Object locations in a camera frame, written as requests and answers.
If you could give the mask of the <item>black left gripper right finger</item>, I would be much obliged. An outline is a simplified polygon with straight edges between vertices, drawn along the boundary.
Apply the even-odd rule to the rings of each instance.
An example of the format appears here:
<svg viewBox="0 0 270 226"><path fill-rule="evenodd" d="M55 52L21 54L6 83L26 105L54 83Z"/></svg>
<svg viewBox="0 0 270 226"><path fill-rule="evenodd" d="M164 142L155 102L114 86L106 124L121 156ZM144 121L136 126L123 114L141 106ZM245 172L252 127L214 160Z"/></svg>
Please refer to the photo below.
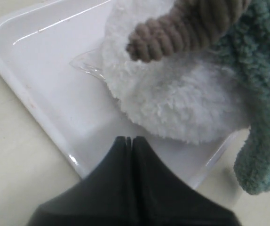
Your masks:
<svg viewBox="0 0 270 226"><path fill-rule="evenodd" d="M239 226L229 209L181 181L144 137L132 144L132 170L142 226Z"/></svg>

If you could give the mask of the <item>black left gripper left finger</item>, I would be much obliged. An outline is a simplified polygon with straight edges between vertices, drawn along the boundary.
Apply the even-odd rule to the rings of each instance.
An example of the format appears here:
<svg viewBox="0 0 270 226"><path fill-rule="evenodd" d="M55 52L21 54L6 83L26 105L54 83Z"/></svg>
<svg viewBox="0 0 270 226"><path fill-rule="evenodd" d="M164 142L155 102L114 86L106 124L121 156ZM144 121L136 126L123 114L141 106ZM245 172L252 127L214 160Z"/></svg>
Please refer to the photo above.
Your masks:
<svg viewBox="0 0 270 226"><path fill-rule="evenodd" d="M135 225L131 139L117 137L107 155L85 179L41 204L28 225Z"/></svg>

